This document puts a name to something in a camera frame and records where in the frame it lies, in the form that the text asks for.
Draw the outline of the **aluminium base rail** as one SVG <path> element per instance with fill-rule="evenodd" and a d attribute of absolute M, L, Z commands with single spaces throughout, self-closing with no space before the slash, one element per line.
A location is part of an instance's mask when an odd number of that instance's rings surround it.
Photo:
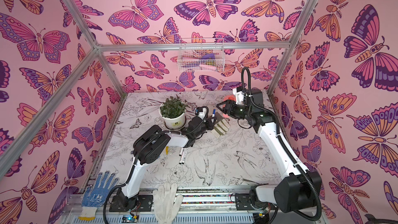
<path fill-rule="evenodd" d="M 241 190 L 225 188 L 206 190 L 204 188 L 181 189 L 183 202 L 174 219 L 175 224 L 262 224 L 272 218 L 275 209 L 253 206 L 249 197 L 249 187 Z M 122 224 L 123 215 L 138 216 L 136 224 L 157 222 L 152 202 L 152 190 L 146 189 L 138 197 L 138 209 L 129 212 L 96 211 L 92 224 L 102 224 L 106 219 L 110 224 Z"/>

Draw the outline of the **white knit glove front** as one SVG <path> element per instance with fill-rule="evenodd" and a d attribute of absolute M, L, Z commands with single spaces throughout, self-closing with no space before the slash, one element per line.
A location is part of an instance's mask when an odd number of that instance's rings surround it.
<path fill-rule="evenodd" d="M 166 182 L 153 191 L 155 218 L 160 224 L 171 224 L 180 210 L 183 196 L 176 195 L 178 185 Z"/>

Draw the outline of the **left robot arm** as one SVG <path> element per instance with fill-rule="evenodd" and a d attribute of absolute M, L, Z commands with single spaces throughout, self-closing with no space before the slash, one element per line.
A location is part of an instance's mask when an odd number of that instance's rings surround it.
<path fill-rule="evenodd" d="M 203 134 L 214 129 L 216 121 L 215 116 L 208 118 L 196 116 L 189 121 L 188 127 L 183 132 L 164 131 L 158 125 L 149 128 L 135 141 L 132 151 L 133 163 L 126 182 L 111 190 L 109 196 L 112 196 L 113 192 L 116 192 L 116 195 L 108 198 L 111 204 L 107 210 L 129 212 L 135 209 L 147 167 L 155 162 L 168 146 L 182 149 L 192 147 Z"/>

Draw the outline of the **green circuit board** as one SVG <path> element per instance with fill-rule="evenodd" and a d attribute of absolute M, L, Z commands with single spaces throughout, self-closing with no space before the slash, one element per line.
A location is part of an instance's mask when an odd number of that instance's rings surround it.
<path fill-rule="evenodd" d="M 123 215 L 122 224 L 135 224 L 138 223 L 138 216 L 136 215 Z"/>

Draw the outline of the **blue dotted glove on rail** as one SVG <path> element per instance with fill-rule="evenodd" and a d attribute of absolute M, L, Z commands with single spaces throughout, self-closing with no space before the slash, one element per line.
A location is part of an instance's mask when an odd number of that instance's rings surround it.
<path fill-rule="evenodd" d="M 110 191 L 119 182 L 116 173 L 110 171 L 100 172 L 93 185 L 86 188 L 81 208 L 82 212 L 78 216 L 79 220 L 92 221 L 96 217 L 96 211 L 103 206 Z"/>

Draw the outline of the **potted green plant white pot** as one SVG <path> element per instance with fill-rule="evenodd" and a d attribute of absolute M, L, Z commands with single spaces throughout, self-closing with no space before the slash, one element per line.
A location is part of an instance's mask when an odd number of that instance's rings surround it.
<path fill-rule="evenodd" d="M 170 130 L 180 130 L 186 122 L 186 104 L 181 98 L 170 96 L 159 107 L 165 126 Z"/>

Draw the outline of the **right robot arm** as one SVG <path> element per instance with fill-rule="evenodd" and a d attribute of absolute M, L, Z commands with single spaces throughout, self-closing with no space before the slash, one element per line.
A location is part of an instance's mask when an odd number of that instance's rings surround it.
<path fill-rule="evenodd" d="M 263 106 L 260 90 L 243 87 L 233 89 L 233 100 L 217 104 L 217 108 L 236 120 L 247 120 L 265 143 L 278 167 L 281 181 L 277 185 L 260 185 L 255 188 L 258 201 L 274 205 L 283 213 L 294 212 L 315 222 L 322 217 L 319 173 L 309 168 L 295 154 L 285 138 L 276 114 Z"/>

